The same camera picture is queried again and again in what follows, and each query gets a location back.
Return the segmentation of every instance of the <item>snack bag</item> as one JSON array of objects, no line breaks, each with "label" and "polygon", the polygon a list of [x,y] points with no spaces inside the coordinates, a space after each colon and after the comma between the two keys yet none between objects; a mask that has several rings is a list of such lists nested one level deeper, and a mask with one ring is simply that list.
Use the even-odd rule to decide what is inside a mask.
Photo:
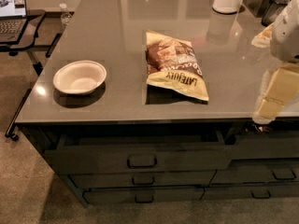
[{"label": "snack bag", "polygon": [[208,101],[206,84],[192,44],[147,32],[147,84]]}]

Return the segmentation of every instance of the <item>laptop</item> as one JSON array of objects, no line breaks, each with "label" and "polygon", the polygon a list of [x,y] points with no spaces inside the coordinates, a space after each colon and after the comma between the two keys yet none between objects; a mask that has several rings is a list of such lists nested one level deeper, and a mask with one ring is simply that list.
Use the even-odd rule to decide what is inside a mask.
[{"label": "laptop", "polygon": [[18,43],[26,24],[26,0],[0,0],[0,44]]}]

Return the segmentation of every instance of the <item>cabinet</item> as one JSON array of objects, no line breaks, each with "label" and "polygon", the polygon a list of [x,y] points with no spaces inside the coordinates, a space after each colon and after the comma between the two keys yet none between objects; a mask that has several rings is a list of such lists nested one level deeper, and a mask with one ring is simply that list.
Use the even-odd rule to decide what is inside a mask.
[{"label": "cabinet", "polygon": [[24,126],[82,204],[298,196],[298,131],[232,123]]}]

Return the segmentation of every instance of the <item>drawer handle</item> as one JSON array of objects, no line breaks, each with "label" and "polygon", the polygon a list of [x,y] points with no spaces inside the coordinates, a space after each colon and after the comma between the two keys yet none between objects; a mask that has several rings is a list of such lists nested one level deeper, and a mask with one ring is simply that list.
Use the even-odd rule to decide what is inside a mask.
[{"label": "drawer handle", "polygon": [[149,164],[149,165],[135,165],[135,164],[131,164],[131,160],[128,159],[127,160],[127,165],[129,168],[154,168],[157,165],[157,158],[155,157],[153,160],[153,164]]},{"label": "drawer handle", "polygon": [[154,182],[155,182],[155,178],[154,177],[151,178],[150,182],[144,182],[144,183],[136,182],[135,178],[132,177],[132,184],[133,185],[144,185],[144,186],[147,186],[147,185],[153,185]]},{"label": "drawer handle", "polygon": [[293,172],[293,170],[292,170],[292,177],[278,177],[274,172],[272,172],[272,175],[277,181],[292,181],[297,179],[297,176]]},{"label": "drawer handle", "polygon": [[269,190],[267,191],[267,195],[266,196],[255,196],[254,193],[253,193],[253,191],[251,192],[251,196],[254,199],[270,199],[272,197]]},{"label": "drawer handle", "polygon": [[135,196],[135,203],[152,203],[153,202],[153,196],[151,196],[151,199],[148,201],[139,201],[137,199],[137,196]]}]

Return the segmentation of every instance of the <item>laptop screen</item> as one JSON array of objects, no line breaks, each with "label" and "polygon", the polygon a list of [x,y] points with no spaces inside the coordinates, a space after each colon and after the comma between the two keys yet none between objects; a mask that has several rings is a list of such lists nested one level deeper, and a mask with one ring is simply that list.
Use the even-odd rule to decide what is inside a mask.
[{"label": "laptop screen", "polygon": [[25,0],[0,0],[0,19],[26,17]]}]

